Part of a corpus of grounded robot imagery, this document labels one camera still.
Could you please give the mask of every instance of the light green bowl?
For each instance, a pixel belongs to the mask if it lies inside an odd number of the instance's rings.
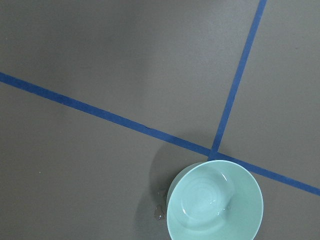
[[[167,195],[167,227],[172,240],[253,240],[263,211],[257,181],[231,161],[186,167]]]

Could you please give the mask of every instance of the bowl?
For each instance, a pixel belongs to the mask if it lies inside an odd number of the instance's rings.
[[[225,160],[183,169],[167,194],[172,240],[253,240],[261,225],[263,197],[244,167]]]

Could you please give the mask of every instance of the blue line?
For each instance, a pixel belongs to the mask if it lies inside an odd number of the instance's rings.
[[[95,106],[91,106],[87,103],[75,100],[73,98],[61,95],[59,93],[50,91],[48,89],[45,89],[43,87],[34,85],[32,83],[17,79],[13,76],[6,75],[4,73],[0,72],[0,82],[3,82],[5,84],[8,84],[10,86],[16,87],[18,89],[27,91],[32,94],[36,94],[40,97],[52,100],[54,102],[57,102],[59,104],[66,105],[68,107],[80,110],[82,112],[85,112],[87,114],[91,114],[93,116],[108,120],[110,122],[113,122],[115,124],[119,124],[121,126],[127,127],[129,129],[135,130],[137,132],[152,136],[156,139],[163,140],[165,142],[180,146],[182,148],[191,150],[193,152],[208,156],[210,149],[200,146],[198,144],[195,144],[193,142],[181,139],[179,137],[170,135],[168,133],[165,133],[163,131],[159,131],[153,128],[149,128],[143,124],[140,124],[138,122],[129,120],[127,118],[124,118],[122,116],[116,115],[114,113],[111,113],[106,110],[102,110],[100,108],[97,108]]]
[[[247,60],[248,60],[248,57],[249,57],[249,53],[250,53],[252,44],[254,42],[254,39],[255,39],[255,36],[256,36],[257,30],[258,30],[258,26],[259,26],[259,23],[260,23],[260,20],[261,20],[261,17],[263,15],[263,12],[264,12],[264,9],[265,9],[265,6],[266,6],[266,3],[267,3],[267,0],[260,0],[259,5],[257,7],[257,10],[255,12],[255,16],[254,16],[254,19],[253,19],[253,22],[252,22],[248,37],[246,39],[246,42],[245,42],[245,45],[244,45],[244,49],[243,49],[243,52],[242,52],[242,55],[241,55],[237,70],[236,70],[235,75],[234,75],[233,83],[231,85],[229,96],[227,98],[227,101],[226,101],[226,104],[225,104],[225,107],[224,107],[224,110],[223,110],[223,114],[222,114],[218,129],[216,131],[216,135],[215,135],[215,138],[214,138],[214,141],[213,141],[213,145],[212,145],[211,152],[209,154],[208,160],[211,160],[213,155],[215,153],[217,153],[218,150],[219,150],[219,147],[220,147],[220,144],[221,144],[221,141],[222,141],[222,137],[224,135],[224,132],[225,132],[225,129],[226,129],[226,126],[227,126],[227,122],[228,122],[228,119],[229,119],[229,116],[230,116],[230,112],[231,112],[232,106],[233,106],[234,101],[235,101],[235,97],[236,97],[236,94],[237,94],[237,91],[238,91],[238,87],[239,87],[242,75],[244,73],[244,70],[245,70],[245,67],[246,67],[246,63],[247,63]]]
[[[295,187],[297,189],[301,189],[301,190],[304,190],[304,191],[309,192],[311,194],[315,194],[315,195],[320,196],[320,189],[319,188],[316,188],[314,186],[311,186],[311,185],[305,184],[303,182],[294,180],[290,177],[280,175],[280,174],[275,173],[273,171],[269,171],[269,170],[264,169],[262,167],[255,166],[253,164],[247,163],[245,161],[241,161],[239,159],[236,159],[231,156],[227,156],[227,155],[219,153],[219,152],[217,152],[214,155],[214,158],[234,162],[234,163],[241,165],[242,167],[244,167],[248,171],[253,172],[255,174],[262,175],[266,178],[276,180],[276,181],[281,182],[283,184],[287,184],[287,185],[290,185],[290,186]]]

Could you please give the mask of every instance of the gray surface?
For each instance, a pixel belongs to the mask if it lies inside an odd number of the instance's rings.
[[[318,188],[319,10],[268,2],[219,150]]]
[[[0,71],[173,135],[214,136],[257,4],[2,2]]]
[[[0,71],[211,147],[258,1],[2,1]],[[320,187],[318,1],[269,0],[220,152]],[[158,192],[205,157],[0,84],[1,239],[168,240]],[[320,198],[255,175],[256,240]]]

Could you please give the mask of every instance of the blue tape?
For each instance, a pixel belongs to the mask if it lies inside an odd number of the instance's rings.
[[[269,170],[264,169],[262,167],[255,166],[255,165],[247,163],[245,161],[241,161],[241,160],[236,159],[234,157],[227,156],[225,154],[217,152],[213,158],[216,160],[219,159],[219,160],[228,160],[228,161],[234,162],[234,163],[241,165],[242,167],[244,167],[248,171],[253,172],[255,174],[259,174],[259,175],[264,176],[266,178],[269,178],[269,179],[281,182],[283,184],[290,185],[290,186],[295,187],[297,189],[304,190],[304,191],[309,192],[311,194],[315,194],[315,195],[320,196],[320,189],[319,188],[316,188],[314,186],[311,186],[311,185],[305,184],[303,182],[294,180],[290,177],[280,175],[280,174],[275,173],[273,171],[269,171]]]
[[[225,132],[225,129],[226,129],[226,126],[227,126],[227,122],[228,122],[228,119],[229,119],[229,116],[230,116],[230,112],[231,112],[232,106],[233,106],[234,101],[235,101],[235,97],[236,97],[236,94],[237,94],[237,91],[238,91],[238,87],[239,87],[242,75],[244,73],[244,70],[245,70],[245,67],[246,67],[246,63],[247,63],[247,60],[248,60],[248,57],[249,57],[249,53],[250,53],[252,44],[254,42],[254,39],[255,39],[255,36],[256,36],[257,30],[258,30],[258,26],[259,26],[259,23],[260,23],[260,20],[261,20],[261,17],[263,15],[263,12],[264,12],[264,9],[265,9],[265,6],[266,6],[266,3],[267,3],[267,0],[260,0],[260,2],[258,4],[258,7],[257,7],[257,10],[255,12],[255,16],[254,16],[254,19],[253,19],[253,22],[252,22],[248,37],[247,37],[246,42],[245,42],[245,45],[244,45],[244,48],[243,48],[243,52],[242,52],[242,55],[241,55],[241,58],[240,58],[240,61],[239,61],[239,64],[238,64],[238,67],[237,67],[235,75],[234,75],[233,83],[231,85],[231,89],[230,89],[227,101],[225,103],[223,114],[222,114],[218,129],[216,131],[216,135],[215,135],[215,138],[214,138],[214,141],[213,141],[213,144],[212,144],[212,148],[211,148],[211,152],[209,154],[208,160],[211,160],[213,155],[215,153],[217,153],[218,150],[219,150],[219,147],[220,147],[220,144],[221,144],[221,141],[222,141],[222,137],[224,135],[224,132]]]
[[[113,122],[115,124],[119,124],[121,126],[124,126],[126,128],[135,130],[137,132],[149,135],[151,137],[154,137],[156,139],[163,140],[165,142],[180,146],[182,148],[191,150],[193,152],[208,156],[210,149],[200,146],[198,144],[195,144],[193,142],[181,139],[179,137],[170,135],[168,133],[165,133],[163,131],[159,131],[153,128],[149,128],[143,124],[140,124],[138,122],[129,120],[127,118],[124,118],[122,116],[116,115],[114,113],[111,113],[106,110],[102,110],[100,108],[97,108],[95,106],[91,106],[87,103],[75,100],[73,98],[61,95],[59,93],[50,91],[48,89],[45,89],[43,87],[34,85],[32,83],[17,79],[13,76],[6,75],[2,72],[0,72],[0,82],[8,84],[10,86],[16,87],[18,89],[27,91],[32,94],[36,94],[40,97],[52,100],[54,102],[57,102],[59,104],[66,105],[68,107],[80,110],[82,112],[85,112],[87,114],[91,114],[93,116],[108,120],[110,122]]]

